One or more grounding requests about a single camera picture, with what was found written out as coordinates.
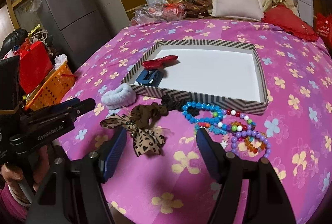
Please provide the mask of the person's left hand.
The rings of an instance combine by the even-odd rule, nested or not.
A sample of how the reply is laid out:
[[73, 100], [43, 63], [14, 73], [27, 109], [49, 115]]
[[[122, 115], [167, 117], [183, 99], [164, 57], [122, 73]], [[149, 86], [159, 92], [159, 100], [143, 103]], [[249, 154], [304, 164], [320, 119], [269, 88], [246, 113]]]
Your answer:
[[[36, 169], [33, 171], [33, 188], [35, 191], [38, 190], [40, 183], [42, 182], [43, 178], [45, 177], [50, 168], [47, 146], [45, 145], [40, 148], [38, 153], [40, 159]], [[20, 194], [22, 192], [18, 183], [24, 179], [24, 173], [20, 168], [9, 167], [8, 165], [4, 164], [1, 168], [1, 175], [7, 182], [7, 185], [10, 186], [14, 192], [16, 192], [17, 194]]]

